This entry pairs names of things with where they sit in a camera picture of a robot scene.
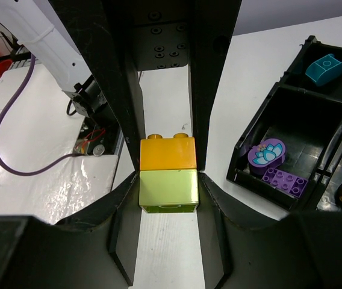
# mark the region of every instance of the screw hole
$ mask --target screw hole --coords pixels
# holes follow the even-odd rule
[[[186,24],[179,24],[177,27],[176,27],[176,30],[178,30],[179,32],[181,31],[184,31],[186,29]]]
[[[156,46],[156,47],[155,47],[155,51],[160,52],[160,51],[163,51],[163,50],[164,50],[164,47],[163,47],[163,46]]]
[[[151,29],[152,34],[160,34],[161,33],[161,28],[159,27],[154,27]]]
[[[151,21],[158,21],[161,19],[161,13],[157,11],[150,12],[148,14],[148,19]]]
[[[176,48],[185,49],[186,45],[184,43],[178,44]]]

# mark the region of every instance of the white surface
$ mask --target white surface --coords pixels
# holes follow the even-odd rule
[[[234,35],[342,16],[342,0],[243,0]]]
[[[0,0],[0,22],[46,66],[62,90],[74,92],[74,85],[91,75],[83,57],[35,2]]]
[[[27,68],[0,79],[0,109]],[[0,127],[0,155],[10,167],[29,172],[72,152],[83,118],[66,115],[68,97],[42,64]],[[33,214],[55,223],[111,189],[117,156],[66,159],[37,176],[15,176],[0,167],[0,214]]]
[[[228,182],[226,173],[239,137],[311,34],[342,46],[342,17],[234,36],[211,115],[205,172],[236,199],[276,219],[286,213]],[[187,67],[145,72],[141,87],[147,135],[190,134]],[[127,154],[124,148],[125,163]],[[131,172],[132,167],[119,165],[116,180]],[[133,288],[203,289],[201,262],[196,214],[143,213]]]

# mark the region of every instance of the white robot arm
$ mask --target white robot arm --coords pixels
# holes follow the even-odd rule
[[[75,92],[74,85],[91,76],[83,57],[32,0],[0,0],[0,22],[45,65],[63,91]]]

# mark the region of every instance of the purple cable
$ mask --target purple cable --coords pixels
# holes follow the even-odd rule
[[[20,87],[16,90],[14,95],[10,98],[10,100],[8,101],[8,103],[6,104],[6,106],[4,107],[4,109],[0,113],[0,125],[1,125],[1,122],[4,120],[4,117],[7,114],[8,110],[14,104],[16,99],[20,96],[20,94],[22,93],[22,91],[24,90],[26,85],[28,84],[28,81],[31,79],[35,62],[36,62],[36,58],[35,58],[34,55],[32,55],[32,57],[31,57],[31,65],[29,66],[28,73],[25,75],[25,78],[22,81]],[[17,175],[17,176],[35,176],[35,175],[38,175],[39,173],[43,173],[43,172],[49,170],[51,167],[55,166],[56,164],[58,164],[60,161],[62,161],[65,158],[79,157],[80,155],[83,155],[83,154],[67,154],[67,155],[63,155],[62,157],[58,158],[57,160],[55,160],[53,163],[47,165],[46,167],[44,167],[44,168],[42,168],[40,170],[36,170],[35,172],[29,172],[29,173],[19,172],[18,170],[14,170],[11,167],[8,167],[8,165],[4,163],[4,161],[1,159],[1,157],[0,157],[0,166],[4,170],[6,170],[6,171],[8,171],[8,172],[10,172],[10,173],[12,173],[14,175]]]

